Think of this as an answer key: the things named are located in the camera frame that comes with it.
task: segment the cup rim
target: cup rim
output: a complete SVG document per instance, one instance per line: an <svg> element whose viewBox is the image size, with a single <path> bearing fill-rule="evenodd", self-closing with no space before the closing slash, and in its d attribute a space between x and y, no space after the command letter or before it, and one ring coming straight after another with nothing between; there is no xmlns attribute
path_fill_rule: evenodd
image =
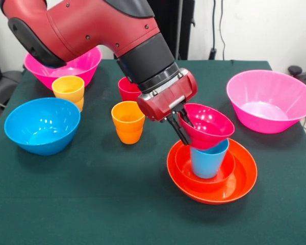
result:
<svg viewBox="0 0 306 245"><path fill-rule="evenodd" d="M131 91L127 91L127 90L124 90L123 88L121 88L120 87L120 83L121 83L121 81L123 80L123 79L127 79L128 81L129 81L129 79L127 78L127 77L123 77L123 78L121 78L120 80L119 80L119 82L118 82L118 88L120 89L120 90L122 90L122 91L124 91L124 92L126 92L126 93L133 93L133 94L135 94L135 93L142 93L142 91L137 91L137 92L131 92Z"/></svg>
<svg viewBox="0 0 306 245"><path fill-rule="evenodd" d="M135 120L135 121L121 121L121 120L117 119L117 118L113 115L113 110L114 110L118 105L123 104L123 103L132 103L132 104L133 104L133 103L136 103L136 105L138 106L138 104L137 104L136 101L122 101L122 102L119 102L118 104L116 104L116 105L111 109L111 116L112 116L112 118L113 118L114 120L116 120L116 121L118 121L118 122L120 122L120 123L123 123L123 124L133 124L133 123L137 123L137 122L141 121L143 118L145 118L144 113L141 111L142 114L143 114L143 116L140 117L138 120Z"/></svg>
<svg viewBox="0 0 306 245"><path fill-rule="evenodd" d="M58 91L57 89L54 89L54 84L55 84L56 82L58 82L61 78L78 78L78 79L80 79L80 80L82 81L82 85L81 85L81 87L80 87L79 89L77 89L77 90L75 90L75 91L73 91L73 92L68 92L68 93L67 93L67 92L60 92L60 91ZM55 80L53 81L52 85L51 85L52 90L55 91L55 92L58 92L58 93L60 93L60 94L72 94L72 93L76 93L76 92L82 90L84 87L85 87L85 81L84 81L84 79L82 79L82 78L80 78L80 77L78 77L78 76L62 76L62 77L59 77L59 78L55 79Z"/></svg>
<svg viewBox="0 0 306 245"><path fill-rule="evenodd" d="M221 142L219 142L216 146L214 146L214 147L211 147L211 148L209 148L209 149L206 149L206 150L199 150L199 149L196 149L196 148L194 148L194 147L190 147L190 149L194 149L194 150L196 150L196 151L199 151L199 153L201 153L201 154L204 154L204 155L209 155L209 156L218 156L218 155L221 155L221 154L223 154L224 152L226 152L228 149L229 149L229 146L230 146L230 142L229 142L229 139L225 139L226 141L227 141L227 146L226 146L226 148L222 151L222 152L219 152L219 153L215 153L215 154L211 154L211 153L205 153L204 151L207 151L207 150L209 150L209 149L211 149L211 148L214 148L214 147L217 147L218 146L218 144L221 144L223 141L221 141Z"/></svg>
<svg viewBox="0 0 306 245"><path fill-rule="evenodd" d="M232 168L232 170L231 170L231 172L230 172L229 175L227 175L225 178L223 178L223 179L221 179L221 180L219 180L219 181L214 181L214 182L205 182L205 181L201 181L201 180L192 179L192 178L190 178L189 176L187 176L186 174L184 174L184 173L182 172L182 170L180 169L180 166L179 166L179 164L178 164L178 161L177 161L177 154L178 154L178 152L180 151L181 148L182 148L182 146L176 151L175 157L174 157L174 161L175 161L175 165L176 165L178 171L182 174L182 176L184 176L184 177L185 177L187 180L189 180L189 181L193 181L193 182L199 183L199 184L201 184L201 185L219 184L219 183L222 183L223 181L225 181L226 179L228 179L228 178L234 173L234 171L235 171L235 168L236 168L236 159L235 159L235 157L233 156L233 154L232 154L231 152L227 151L226 154L228 154L228 155L231 156L232 165L233 165L233 168Z"/></svg>

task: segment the bowl rim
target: bowl rim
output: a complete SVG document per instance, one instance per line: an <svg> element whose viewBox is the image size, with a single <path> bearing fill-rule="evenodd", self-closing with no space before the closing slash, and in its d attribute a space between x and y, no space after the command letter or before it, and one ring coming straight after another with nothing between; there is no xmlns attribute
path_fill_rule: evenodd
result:
<svg viewBox="0 0 306 245"><path fill-rule="evenodd" d="M65 102L68 102L69 104L72 104L72 106L74 106L75 108L77 108L77 110L78 110L78 112L79 112L79 113L78 113L78 121L77 121L77 123L76 123L75 126L72 128L72 130L69 131L68 134L66 134L66 135L64 135L64 136L62 136L62 137L60 137L59 139L56 139L56 140L53 140L53 141L50 141L50 142L46 142L46 143L42 143L42 144L25 144L24 142L19 142L19 141L17 141L17 140L14 140L14 139L11 137L11 135L9 135L9 134L7 133L7 121L9 120L9 118L12 116L12 114L13 114L17 109L20 109L21 107L23 107L23 106L25 106L25 105L27 105L27 104L30 104L30 103L33 103L33 102L39 101L39 100L60 100L60 101L65 101ZM77 107L73 102L70 102L70 101L65 100L65 99L55 98L55 97L44 97L44 98L39 98L39 99L35 99L35 100L28 101L28 102L23 103L23 104L21 104L20 106L16 107L16 108L15 108L12 112L10 112L9 115L7 116L7 118L6 118L6 120L5 120L5 124L4 124L4 129L5 129L5 134L7 135L7 137L8 137L11 141L15 142L16 144L27 145L27 146L38 146L38 145L51 144L51 143L53 143L53 142L57 142L57 141L59 141L59 140L65 138L65 137L67 137L69 134L71 134L72 132L74 132L74 130L75 130L75 129L78 127L78 125L80 124L80 121L81 121L81 112L80 112L80 110L78 109L78 107Z"/></svg>
<svg viewBox="0 0 306 245"><path fill-rule="evenodd" d="M230 96L230 93L229 93L229 86L230 86L230 83L233 82L233 80L243 74L246 74L246 73L254 73L254 72L265 72L265 73L273 73L273 74L278 74L278 75L282 75L282 76L285 76L285 77L289 77L291 78L292 81L297 81L299 82L301 85L300 86L305 86L306 87L306 84L302 83L300 80L288 75L288 74L284 74L284 73L281 73L281 72L278 72L278 71L273 71L273 70L261 70L261 69L255 69L255 70L246 70L246 71L242 71L236 75L234 75L233 77L230 78L230 80L228 81L227 85L226 85L226 93L227 93L227 96L229 98L229 100L231 101L231 103L233 105L235 105L237 108L239 108L240 110L244 111L245 113L249 114L249 115L252 115L254 117L257 117L257 118L260 118L260 119L264 119L264 120L268 120L268 121L278 121L278 122L286 122L286 121L299 121L301 120L302 118L306 117L306 115L304 116L301 116L301 117L296 117L296 118L290 118L290 119L270 119L270 118L265 118L265 117L261 117L261 116L257 116L257 115L253 115L245 110L243 110L240 106L238 106L237 103L234 102L234 100L231 98Z"/></svg>
<svg viewBox="0 0 306 245"><path fill-rule="evenodd" d="M178 161L177 161L177 155L178 155L178 153L179 153L179 151L182 149L182 148L184 148L184 147L186 147L185 145L181 145L178 149L177 149L177 151L175 152L175 156L174 156L174 162L175 162L175 165L176 165L176 167L178 168L178 171L187 179L187 180L189 180L189 181L192 181L192 182L195 182L195 183L198 183L198 184L200 184L200 185L215 185L215 184L220 184L220 183L222 183L222 182L224 182L224 181L226 181L233 173L234 173L234 171L235 171L235 168L236 168L236 160L235 160L235 157L233 156L233 154L230 152L230 151L226 151L226 155L230 155L231 156L231 159L232 159L232 161L231 161L231 163L232 163L232 170L230 171L230 174L228 175L228 176L226 176L225 178L223 178L223 179L221 179L221 180L219 180L219 181L214 181L214 182L205 182L205 181L200 181L200 180L194 180L194 179L192 179L192 178L190 178L189 176L187 176L186 174L184 174L183 172L182 172L182 170L180 169L180 166L179 166L179 164L178 164Z"/></svg>
<svg viewBox="0 0 306 245"><path fill-rule="evenodd" d="M78 76L78 75L80 75L80 74L87 73L87 72L89 72L90 70L92 70L93 68L97 67L97 66L100 64L100 62L101 62L101 60L102 60L102 51L101 51L101 49L100 49L98 46L92 48L91 50L87 51L86 53L91 52L91 51L94 51L94 50L97 50L98 53L99 53L99 59L98 59L98 61L97 61L94 65L92 65L88 70L85 70L85 71L83 71L82 73L76 74L75 76ZM44 74L39 74L38 72L34 72L34 71L32 71L31 69L29 69L28 66L27 66L27 64L26 64L26 59L27 59L29 56L31 56L31 54L27 53L26 56L25 56L25 58L24 58L24 66L26 67L26 69L27 69L29 72L31 72L31 73L33 73L33 74L35 74L35 75L37 75L37 76L48 77L48 78L59 78L59 77L46 76L46 75L44 75Z"/></svg>
<svg viewBox="0 0 306 245"><path fill-rule="evenodd" d="M219 112L218 110L216 110L216 109L214 109L214 108L212 108L212 107L210 107L210 106L205 106L205 105L198 104L198 103L186 103L186 104L185 104L185 107L188 106L188 105L189 105L189 106L191 106L191 105L204 106L204 107L207 107L207 108L209 108L209 109L212 109L213 111L216 111L217 113L219 113L219 114L221 114L222 116L224 116L224 117L230 122L230 124L232 125L233 130L232 130L232 132L231 132L230 134L224 134L224 135L217 135L217 134L206 133L206 132L203 132L203 131L201 131L201 130L196 129L195 127L192 127L191 125L189 125L188 123L186 123L185 120L183 120L180 116L178 116L178 117L180 118L180 120L183 121L183 122L185 123L185 126L186 126L186 127L190 127L190 128L192 128L192 129L194 129L194 131L203 133L203 134L206 135L206 136L213 136L213 137L217 137L217 138L225 138L225 139L226 139L226 138L229 138L231 135L234 134L234 132L235 132L235 130L236 130L234 123L233 123L226 115L224 115L223 113ZM188 133L191 137L196 138L194 135L192 135L192 134L189 133L188 131L187 131L187 133Z"/></svg>

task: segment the red bowl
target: red bowl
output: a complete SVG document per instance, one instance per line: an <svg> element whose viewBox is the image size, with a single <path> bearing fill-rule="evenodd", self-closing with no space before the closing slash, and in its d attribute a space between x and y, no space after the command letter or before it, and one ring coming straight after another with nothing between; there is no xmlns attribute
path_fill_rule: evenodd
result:
<svg viewBox="0 0 306 245"><path fill-rule="evenodd" d="M221 188L234 172L236 162L233 155L227 151L217 175L210 179L202 179L192 171L190 146L182 145L176 155L177 171L181 173L183 182L192 190L198 192L214 191Z"/></svg>
<svg viewBox="0 0 306 245"><path fill-rule="evenodd" d="M194 127L180 116L179 122L189 134L191 146L196 149L207 150L214 147L235 132L235 126L230 119L211 107L188 103L185 108Z"/></svg>

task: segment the red cup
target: red cup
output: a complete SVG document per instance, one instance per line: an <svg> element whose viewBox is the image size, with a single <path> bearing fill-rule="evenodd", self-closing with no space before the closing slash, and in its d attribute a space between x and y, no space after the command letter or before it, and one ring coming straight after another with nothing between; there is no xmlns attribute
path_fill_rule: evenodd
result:
<svg viewBox="0 0 306 245"><path fill-rule="evenodd" d="M235 132L235 126L230 119L211 107L187 103L185 109L194 127L180 116L179 123L191 138L191 146L198 150L205 151L215 147Z"/></svg>
<svg viewBox="0 0 306 245"><path fill-rule="evenodd" d="M118 88L122 101L136 101L138 96L142 94L137 85L131 83L126 77L120 79Z"/></svg>

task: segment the orange bowl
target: orange bowl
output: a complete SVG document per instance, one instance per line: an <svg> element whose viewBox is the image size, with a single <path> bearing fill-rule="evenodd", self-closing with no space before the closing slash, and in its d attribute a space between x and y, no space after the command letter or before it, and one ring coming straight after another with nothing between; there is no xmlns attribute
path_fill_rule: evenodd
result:
<svg viewBox="0 0 306 245"><path fill-rule="evenodd" d="M217 175L210 179L202 179L192 171L190 146L182 145L176 155L176 170L181 174L183 182L192 190L198 192L214 191L221 188L234 172L236 162L233 155L227 151Z"/></svg>

